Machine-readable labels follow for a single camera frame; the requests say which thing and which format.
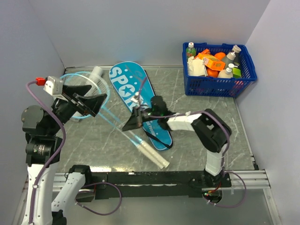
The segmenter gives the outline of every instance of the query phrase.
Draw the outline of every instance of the orange juice carton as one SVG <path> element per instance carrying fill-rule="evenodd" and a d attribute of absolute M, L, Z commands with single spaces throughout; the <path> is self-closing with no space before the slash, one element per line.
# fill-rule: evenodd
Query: orange juice carton
<path fill-rule="evenodd" d="M 213 55 L 199 53 L 197 57 L 203 60 L 204 64 L 210 69 L 221 71 L 225 67 L 225 63 L 218 60 Z"/>
<path fill-rule="evenodd" d="M 201 52 L 201 54 L 210 54 L 210 50 L 207 48 Z"/>

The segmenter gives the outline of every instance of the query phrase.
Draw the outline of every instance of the white bottle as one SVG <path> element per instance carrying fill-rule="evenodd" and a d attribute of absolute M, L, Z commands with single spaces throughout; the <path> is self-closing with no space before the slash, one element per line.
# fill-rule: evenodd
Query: white bottle
<path fill-rule="evenodd" d="M 232 63 L 229 63 L 227 69 L 223 69 L 220 71 L 218 78 L 232 78 L 233 77 L 233 68 L 234 65 Z"/>

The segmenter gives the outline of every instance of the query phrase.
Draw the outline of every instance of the white wall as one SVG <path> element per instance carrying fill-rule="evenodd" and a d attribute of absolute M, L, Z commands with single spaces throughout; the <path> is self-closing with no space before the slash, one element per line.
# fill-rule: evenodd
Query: white wall
<path fill-rule="evenodd" d="M 61 75 L 64 67 L 28 0 L 0 1 L 0 34 L 0 224 L 9 225 L 27 177 L 21 114 L 37 104 L 25 83 Z M 32 89 L 50 102 L 41 88 Z"/>
<path fill-rule="evenodd" d="M 183 42 L 245 44 L 270 0 L 30 0 L 66 67 L 182 65 Z"/>
<path fill-rule="evenodd" d="M 246 44 L 259 80 L 238 98 L 251 148 L 267 170 L 284 225 L 300 221 L 299 37 L 300 1 L 271 0 Z"/>

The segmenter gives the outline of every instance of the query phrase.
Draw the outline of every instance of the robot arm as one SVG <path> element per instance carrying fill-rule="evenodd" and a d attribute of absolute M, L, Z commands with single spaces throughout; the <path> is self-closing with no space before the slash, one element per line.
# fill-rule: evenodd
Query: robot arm
<path fill-rule="evenodd" d="M 206 109 L 202 113 L 185 115 L 173 113 L 166 107 L 166 103 L 161 96 L 154 96 L 151 99 L 152 108 L 135 108 L 131 117 L 123 127 L 123 131 L 137 129 L 143 122 L 157 120 L 159 125 L 166 130 L 189 130 L 196 132 L 202 144 L 207 149 L 207 162 L 205 172 L 213 177 L 213 180 L 220 176 L 224 162 L 224 151 L 227 148 L 226 134 L 220 127 L 225 128 L 228 135 L 231 129 L 221 120 L 211 109 Z"/>
<path fill-rule="evenodd" d="M 52 105 L 54 115 L 65 124 L 78 111 L 82 115 L 96 116 L 106 99 L 106 94 L 84 97 L 91 85 L 67 86 L 56 77 L 37 78 L 37 85 L 57 97 Z M 33 105 L 22 113 L 23 131 L 26 133 L 26 163 L 28 164 L 29 189 L 26 210 L 22 225 L 65 225 L 66 214 L 79 189 L 89 184 L 91 171 L 88 166 L 76 165 L 70 171 L 68 182 L 52 203 L 54 176 L 60 160 L 60 154 L 44 169 L 37 185 L 34 185 L 43 166 L 54 155 L 62 139 L 56 136 L 60 126 L 42 107 Z"/>

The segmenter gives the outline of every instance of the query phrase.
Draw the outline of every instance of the clear plastic bottle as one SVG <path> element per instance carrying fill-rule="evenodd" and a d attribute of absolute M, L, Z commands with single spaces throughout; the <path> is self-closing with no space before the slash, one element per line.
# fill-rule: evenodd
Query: clear plastic bottle
<path fill-rule="evenodd" d="M 196 49 L 194 48 L 194 43 L 193 42 L 190 42 L 188 44 L 186 54 L 187 54 L 187 61 L 188 61 L 189 57 L 192 57 L 192 56 L 195 57 L 196 56 Z"/>

